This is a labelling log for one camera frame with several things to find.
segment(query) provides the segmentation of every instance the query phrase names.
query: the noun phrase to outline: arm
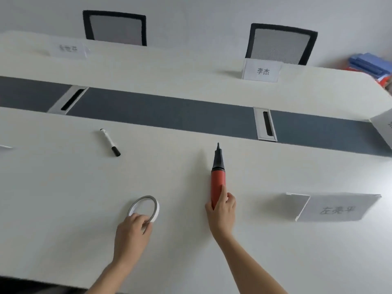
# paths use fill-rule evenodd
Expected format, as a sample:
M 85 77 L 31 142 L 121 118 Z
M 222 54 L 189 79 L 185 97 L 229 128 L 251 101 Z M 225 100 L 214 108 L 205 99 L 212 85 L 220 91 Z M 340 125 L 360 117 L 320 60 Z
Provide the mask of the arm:
M 115 294 L 140 259 L 153 230 L 149 223 L 143 233 L 142 226 L 148 216 L 132 214 L 117 227 L 113 261 L 86 294 Z
M 240 294 L 287 294 L 232 236 L 236 198 L 227 193 L 225 186 L 222 186 L 215 209 L 211 201 L 205 205 L 205 209 L 211 233 L 226 257 Z

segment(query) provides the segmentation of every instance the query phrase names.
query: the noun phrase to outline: black slot opening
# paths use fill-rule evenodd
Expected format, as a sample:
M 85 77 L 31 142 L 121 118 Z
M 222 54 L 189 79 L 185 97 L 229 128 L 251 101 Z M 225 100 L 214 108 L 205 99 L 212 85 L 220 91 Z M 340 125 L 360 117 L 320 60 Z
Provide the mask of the black slot opening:
M 61 110 L 67 110 L 72 103 L 80 96 L 80 94 L 84 91 L 84 88 L 81 88 L 76 91 L 76 93 L 66 102 L 66 104 L 61 108 Z
M 267 129 L 268 136 L 274 136 L 272 134 L 272 127 L 271 127 L 271 122 L 269 121 L 268 112 L 263 111 L 263 116 L 264 116 L 265 128 Z

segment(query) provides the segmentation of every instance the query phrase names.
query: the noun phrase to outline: person's right hand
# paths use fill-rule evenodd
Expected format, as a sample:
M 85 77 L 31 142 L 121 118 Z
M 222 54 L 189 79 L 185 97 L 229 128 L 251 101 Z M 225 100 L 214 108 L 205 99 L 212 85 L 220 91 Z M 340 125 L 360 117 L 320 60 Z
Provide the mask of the person's right hand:
M 149 216 L 132 214 L 117 227 L 113 265 L 121 267 L 129 274 L 139 261 L 141 254 L 150 240 L 153 223 L 148 223 L 143 232 L 143 224 Z
M 212 202 L 209 201 L 205 205 L 205 210 L 207 211 L 208 225 L 215 240 L 219 243 L 230 237 L 236 218 L 236 198 L 227 192 L 226 186 L 222 186 L 215 209 L 213 209 Z

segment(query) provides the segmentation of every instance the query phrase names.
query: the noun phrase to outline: roll of tape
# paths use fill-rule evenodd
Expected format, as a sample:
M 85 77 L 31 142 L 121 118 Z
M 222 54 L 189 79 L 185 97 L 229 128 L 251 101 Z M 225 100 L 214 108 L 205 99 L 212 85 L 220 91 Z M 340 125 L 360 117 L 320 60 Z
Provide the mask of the roll of tape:
M 144 201 L 144 200 L 152 200 L 152 201 L 154 202 L 154 204 L 155 204 L 155 208 L 154 208 L 153 215 L 152 215 L 152 216 L 149 218 L 149 220 L 147 221 L 148 223 L 149 223 L 149 222 L 153 223 L 153 222 L 156 220 L 156 218 L 158 217 L 158 214 L 159 214 L 159 203 L 158 203 L 158 201 L 157 201 L 153 196 L 150 196 L 150 195 L 143 196 L 143 197 L 140 197 L 139 199 L 137 199 L 137 200 L 132 204 L 132 206 L 130 207 L 129 212 L 128 212 L 128 216 L 130 216 L 131 214 L 133 214 L 133 213 L 135 212 L 135 210 L 137 209 L 139 203 L 140 203 L 141 201 Z

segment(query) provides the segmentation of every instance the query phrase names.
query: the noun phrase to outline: gray mesh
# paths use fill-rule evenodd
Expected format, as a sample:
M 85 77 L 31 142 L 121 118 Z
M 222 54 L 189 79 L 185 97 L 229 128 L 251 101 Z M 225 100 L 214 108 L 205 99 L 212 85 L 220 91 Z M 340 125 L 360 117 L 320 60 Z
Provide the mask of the gray mesh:
M 141 20 L 116 16 L 90 16 L 95 40 L 142 45 Z
M 251 59 L 298 64 L 309 35 L 271 29 L 256 29 Z

